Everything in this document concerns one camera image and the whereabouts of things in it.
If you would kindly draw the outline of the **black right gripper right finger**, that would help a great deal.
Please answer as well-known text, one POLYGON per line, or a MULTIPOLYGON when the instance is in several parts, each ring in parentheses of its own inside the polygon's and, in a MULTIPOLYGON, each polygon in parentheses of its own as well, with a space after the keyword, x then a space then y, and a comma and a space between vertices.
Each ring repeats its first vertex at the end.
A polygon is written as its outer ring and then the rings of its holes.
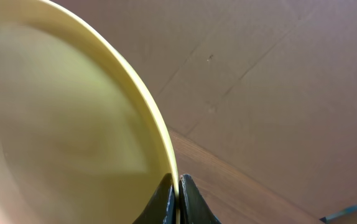
POLYGON ((181 224, 221 224, 188 174, 180 177, 179 208, 181 224))

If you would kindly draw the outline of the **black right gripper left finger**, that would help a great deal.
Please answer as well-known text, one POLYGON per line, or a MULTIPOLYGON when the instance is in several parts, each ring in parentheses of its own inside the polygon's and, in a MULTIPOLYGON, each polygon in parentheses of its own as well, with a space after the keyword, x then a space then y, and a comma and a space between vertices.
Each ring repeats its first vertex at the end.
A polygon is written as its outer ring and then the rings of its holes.
POLYGON ((172 174, 165 174, 133 224, 176 224, 175 199, 172 174))

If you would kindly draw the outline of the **yellow plate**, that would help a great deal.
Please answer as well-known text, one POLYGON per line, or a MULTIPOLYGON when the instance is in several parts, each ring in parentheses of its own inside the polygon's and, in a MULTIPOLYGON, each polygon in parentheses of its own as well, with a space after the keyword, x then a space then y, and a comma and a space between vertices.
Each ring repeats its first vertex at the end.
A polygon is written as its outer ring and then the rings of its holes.
POLYGON ((0 1, 0 223, 133 223, 178 173, 139 75, 52 1, 0 1))

